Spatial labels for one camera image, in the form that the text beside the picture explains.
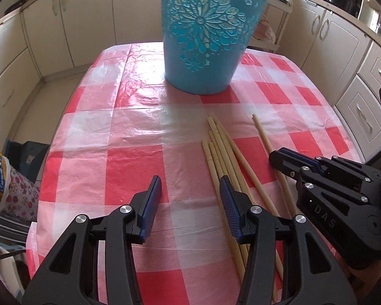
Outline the wooden chopstick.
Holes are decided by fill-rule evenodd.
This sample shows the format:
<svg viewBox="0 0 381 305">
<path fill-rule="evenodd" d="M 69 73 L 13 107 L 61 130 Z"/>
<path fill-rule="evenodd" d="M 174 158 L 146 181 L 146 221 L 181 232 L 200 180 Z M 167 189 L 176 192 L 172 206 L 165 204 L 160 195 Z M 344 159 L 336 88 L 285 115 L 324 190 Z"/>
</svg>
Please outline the wooden chopstick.
<svg viewBox="0 0 381 305">
<path fill-rule="evenodd" d="M 261 199 L 265 202 L 266 207 L 268 207 L 271 214 L 273 214 L 274 216 L 279 216 L 279 212 L 278 212 L 276 206 L 274 205 L 270 196 L 267 194 L 266 190 L 263 188 L 261 182 L 259 181 L 257 175 L 254 173 L 252 167 L 250 166 L 250 164 L 248 163 L 248 161 L 246 160 L 246 158 L 244 157 L 244 155 L 242 154 L 240 149 L 235 144 L 235 141 L 230 137 L 229 133 L 224 128 L 222 123 L 219 121 L 218 117 L 216 117 L 216 115 L 214 115 L 214 113 L 211 113 L 210 116 L 214 120 L 218 130 L 221 133 L 223 133 L 223 135 L 221 137 L 225 138 L 229 142 L 230 146 L 232 147 L 233 154 L 235 155 L 237 160 L 242 164 L 243 168 L 246 170 L 246 172 L 247 172 L 248 176 L 250 177 L 252 183 L 254 184 L 255 188 L 257 189 L 259 195 L 261 196 Z"/>
<path fill-rule="evenodd" d="M 213 157 L 213 161 L 215 163 L 216 172 L 218 175 L 218 178 L 221 178 L 223 175 L 227 175 L 228 172 L 223 170 L 225 167 L 223 158 L 221 157 L 221 152 L 219 148 L 217 147 L 215 136 L 212 131 L 209 131 L 209 136 L 211 141 L 209 142 L 209 149 L 211 151 L 211 155 Z M 239 245 L 240 248 L 240 254 L 243 258 L 244 266 L 246 266 L 248 261 L 248 247 L 246 245 Z"/>
<path fill-rule="evenodd" d="M 279 170 L 279 164 L 280 164 L 280 158 L 278 157 L 277 151 L 273 148 L 265 130 L 263 129 L 263 126 L 261 125 L 258 117 L 256 114 L 252 115 L 252 121 L 254 122 L 254 125 L 259 133 L 259 136 L 261 138 L 261 142 L 263 143 L 267 153 L 268 153 L 268 159 L 271 164 L 271 167 L 275 170 L 275 175 L 281 185 L 281 191 L 283 194 L 283 198 L 285 200 L 285 203 L 288 208 L 288 212 L 292 217 L 295 217 L 296 215 L 300 214 L 299 209 L 297 208 L 297 191 L 292 190 L 292 185 L 296 185 L 296 180 L 289 175 L 283 174 Z"/>
<path fill-rule="evenodd" d="M 221 157 L 224 160 L 227 175 L 232 182 L 233 187 L 236 191 L 241 191 L 248 195 L 250 201 L 254 204 L 255 199 L 250 193 L 247 182 L 244 179 L 244 175 L 240 169 L 239 163 L 237 162 L 235 153 L 230 144 L 230 139 L 223 125 L 219 122 L 218 118 L 211 114 L 208 117 L 208 122 L 212 123 L 211 130 L 216 139 L 216 143 L 219 146 Z"/>
<path fill-rule="evenodd" d="M 217 202 L 219 205 L 221 221 L 222 221 L 223 226 L 224 226 L 224 232 L 226 235 L 227 243 L 228 243 L 228 246 L 230 248 L 232 259 L 233 259 L 233 262 L 236 266 L 237 274 L 239 276 L 240 282 L 242 282 L 243 278 L 244 278 L 244 273 L 245 273 L 245 266 L 244 266 L 244 262 L 242 259 L 242 254 L 241 254 L 239 245 L 236 243 L 235 238 L 232 237 L 232 235 L 230 233 L 230 229 L 228 228 L 226 214 L 224 212 L 224 208 L 223 208 L 223 205 L 221 202 L 221 196 L 219 193 L 219 178 L 218 178 L 217 170 L 215 168 L 215 163 L 213 161 L 213 157 L 212 157 L 212 154 L 211 154 L 211 151 L 209 148 L 209 144 L 207 143 L 207 141 L 206 140 L 201 141 L 201 145 L 202 145 L 202 148 L 204 150 L 205 159 L 206 159 L 207 165 L 209 167 L 209 172 L 211 174 L 211 180 L 213 182 L 213 186 L 215 189 L 215 195 L 216 195 Z"/>
<path fill-rule="evenodd" d="M 226 165 L 221 156 L 221 152 L 216 144 L 213 141 L 209 142 L 209 149 L 211 151 L 211 156 L 215 165 L 215 169 L 218 175 L 218 178 L 221 179 L 223 176 L 227 175 Z"/>
</svg>

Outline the wooden chopstick on table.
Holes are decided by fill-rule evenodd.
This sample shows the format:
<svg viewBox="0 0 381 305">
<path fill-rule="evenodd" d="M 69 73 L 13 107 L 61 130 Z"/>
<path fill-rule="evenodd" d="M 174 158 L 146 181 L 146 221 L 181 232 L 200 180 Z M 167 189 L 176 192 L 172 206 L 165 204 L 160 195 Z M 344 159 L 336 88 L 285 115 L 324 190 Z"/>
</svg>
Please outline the wooden chopstick on table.
<svg viewBox="0 0 381 305">
<path fill-rule="evenodd" d="M 218 130 L 221 133 L 223 133 L 223 135 L 221 137 L 225 138 L 229 142 L 230 146 L 232 147 L 233 154 L 235 155 L 237 160 L 242 164 L 243 168 L 246 170 L 246 172 L 247 172 L 248 176 L 250 177 L 252 183 L 254 184 L 255 188 L 257 189 L 259 195 L 261 196 L 261 199 L 265 202 L 266 207 L 268 207 L 271 214 L 273 214 L 274 216 L 279 216 L 279 212 L 278 212 L 276 206 L 274 205 L 270 196 L 267 194 L 266 190 L 263 188 L 261 182 L 259 181 L 257 175 L 254 173 L 252 167 L 250 166 L 250 164 L 248 163 L 248 161 L 246 160 L 246 158 L 244 157 L 244 155 L 242 154 L 240 149 L 235 144 L 235 141 L 230 137 L 229 133 L 224 128 L 222 123 L 219 121 L 218 117 L 216 117 L 216 115 L 214 115 L 214 113 L 211 113 L 210 116 L 214 120 Z"/>
<path fill-rule="evenodd" d="M 211 155 L 213 157 L 213 161 L 215 163 L 216 172 L 218 175 L 218 178 L 221 178 L 223 175 L 227 175 L 228 172 L 223 170 L 225 167 L 223 158 L 221 157 L 221 152 L 219 148 L 217 147 L 215 136 L 212 131 L 209 131 L 209 136 L 211 141 L 209 142 L 209 149 L 211 151 Z M 246 266 L 248 261 L 248 247 L 246 245 L 239 245 L 240 248 L 240 254 L 243 258 L 244 266 Z"/>
<path fill-rule="evenodd" d="M 209 149 L 211 151 L 211 156 L 215 165 L 215 169 L 218 175 L 218 178 L 221 179 L 223 176 L 227 175 L 226 165 L 221 156 L 221 152 L 216 144 L 213 141 L 209 142 Z"/>
<path fill-rule="evenodd" d="M 250 193 L 247 182 L 244 179 L 244 175 L 240 169 L 239 163 L 237 162 L 235 153 L 230 144 L 230 139 L 223 125 L 219 122 L 218 118 L 211 114 L 208 117 L 208 122 L 212 123 L 211 130 L 216 139 L 216 143 L 219 146 L 221 157 L 224 160 L 227 175 L 232 182 L 233 187 L 236 191 L 241 191 L 248 195 L 250 201 L 254 204 L 255 199 Z"/>
<path fill-rule="evenodd" d="M 213 182 L 213 186 L 215 189 L 215 195 L 216 195 L 217 202 L 219 205 L 221 221 L 222 221 L 223 226 L 224 226 L 224 232 L 226 235 L 227 243 L 228 243 L 228 246 L 230 248 L 232 259 L 233 259 L 233 262 L 236 266 L 237 274 L 239 276 L 240 282 L 242 282 L 243 278 L 244 278 L 244 273 L 245 273 L 245 266 L 244 266 L 244 262 L 242 259 L 242 254 L 241 254 L 239 245 L 236 243 L 235 238 L 232 237 L 232 235 L 230 233 L 230 229 L 228 228 L 226 214 L 224 212 L 224 208 L 223 208 L 223 205 L 221 202 L 221 196 L 219 193 L 219 178 L 218 178 L 217 170 L 215 168 L 215 163 L 213 161 L 213 157 L 212 157 L 212 154 L 211 154 L 211 151 L 209 148 L 209 144 L 207 143 L 207 141 L 206 140 L 201 141 L 201 145 L 202 145 L 202 148 L 204 150 L 205 159 L 206 159 L 207 165 L 209 167 L 209 172 L 211 174 L 211 180 Z"/>
</svg>

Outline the red checkered tablecloth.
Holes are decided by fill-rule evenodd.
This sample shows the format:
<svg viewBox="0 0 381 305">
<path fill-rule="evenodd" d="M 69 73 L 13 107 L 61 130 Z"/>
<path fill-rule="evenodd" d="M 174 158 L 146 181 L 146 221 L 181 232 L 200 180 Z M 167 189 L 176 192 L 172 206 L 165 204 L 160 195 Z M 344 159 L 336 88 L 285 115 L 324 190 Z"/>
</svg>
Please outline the red checkered tablecloth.
<svg viewBox="0 0 381 305">
<path fill-rule="evenodd" d="M 215 115 L 282 216 L 280 185 L 252 117 L 274 148 L 362 159 L 338 116 L 289 59 L 245 51 L 221 94 L 192 95 L 164 77 L 161 43 L 117 45 L 88 69 L 52 141 L 27 264 L 35 272 L 79 214 L 105 216 L 162 180 L 153 230 L 133 250 L 145 304 L 235 304 L 240 280 L 202 141 Z"/>
</svg>

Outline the floral patterned bag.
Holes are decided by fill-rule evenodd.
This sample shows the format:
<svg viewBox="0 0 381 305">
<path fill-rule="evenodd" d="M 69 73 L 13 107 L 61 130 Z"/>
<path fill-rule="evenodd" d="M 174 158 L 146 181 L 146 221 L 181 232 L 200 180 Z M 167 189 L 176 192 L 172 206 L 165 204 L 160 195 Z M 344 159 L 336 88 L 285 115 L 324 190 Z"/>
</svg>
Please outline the floral patterned bag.
<svg viewBox="0 0 381 305">
<path fill-rule="evenodd" d="M 4 186 L 0 201 L 0 213 L 9 217 L 35 222 L 38 215 L 39 187 L 14 169 L 3 157 Z"/>
</svg>

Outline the white rolling storage cart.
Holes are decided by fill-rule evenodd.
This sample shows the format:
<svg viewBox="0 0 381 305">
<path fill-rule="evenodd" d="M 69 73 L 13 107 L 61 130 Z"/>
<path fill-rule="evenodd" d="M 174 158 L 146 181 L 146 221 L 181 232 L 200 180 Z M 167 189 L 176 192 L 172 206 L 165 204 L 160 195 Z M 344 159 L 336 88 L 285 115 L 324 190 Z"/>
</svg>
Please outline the white rolling storage cart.
<svg viewBox="0 0 381 305">
<path fill-rule="evenodd" d="M 292 7 L 292 0 L 268 0 L 248 47 L 276 53 L 280 48 Z"/>
</svg>

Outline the blue plastic basket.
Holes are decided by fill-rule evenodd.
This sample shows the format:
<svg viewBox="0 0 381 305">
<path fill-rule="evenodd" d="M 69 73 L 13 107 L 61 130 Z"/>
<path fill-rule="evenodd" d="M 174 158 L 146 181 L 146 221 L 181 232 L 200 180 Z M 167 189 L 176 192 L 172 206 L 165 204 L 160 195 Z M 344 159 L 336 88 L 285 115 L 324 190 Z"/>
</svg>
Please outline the blue plastic basket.
<svg viewBox="0 0 381 305">
<path fill-rule="evenodd" d="M 191 94 L 223 92 L 268 0 L 162 0 L 165 78 Z"/>
</svg>

